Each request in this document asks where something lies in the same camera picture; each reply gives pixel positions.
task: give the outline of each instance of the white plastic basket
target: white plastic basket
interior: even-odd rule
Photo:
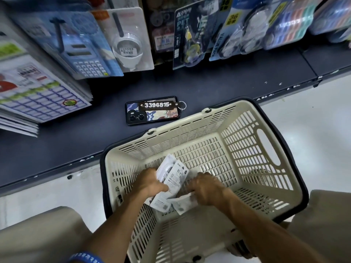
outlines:
[[[141,170],[172,153],[186,166],[210,172],[251,208],[276,222],[303,210],[308,191],[278,130],[252,100],[202,112],[110,145],[100,160],[106,217],[130,192]],[[239,241],[235,226],[214,207],[179,216],[144,205],[131,237],[131,263],[185,263]]]

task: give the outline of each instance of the calculator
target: calculator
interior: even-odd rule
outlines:
[[[107,77],[110,75],[109,68],[91,41],[67,35],[63,37],[63,43],[65,50],[60,53],[60,56],[76,72],[86,78]]]

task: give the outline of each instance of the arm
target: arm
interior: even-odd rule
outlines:
[[[156,169],[143,170],[123,204],[94,232],[81,251],[95,254],[104,263],[123,263],[143,203],[167,190],[168,186],[156,179]]]
[[[243,203],[211,174],[199,173],[188,189],[195,191],[199,204],[213,205],[225,214],[243,234],[251,253],[263,263],[326,262],[307,244]]]

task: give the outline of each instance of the smartphone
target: smartphone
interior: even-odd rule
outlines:
[[[126,122],[133,125],[177,119],[180,112],[176,103],[175,96],[127,102]]]

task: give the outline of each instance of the hand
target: hand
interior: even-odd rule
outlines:
[[[138,175],[133,185],[133,191],[143,194],[147,199],[162,191],[167,192],[168,186],[157,180],[155,168],[147,168]]]
[[[215,206],[224,201],[226,187],[209,172],[199,172],[187,186],[189,191],[195,191],[195,196],[200,205]]]

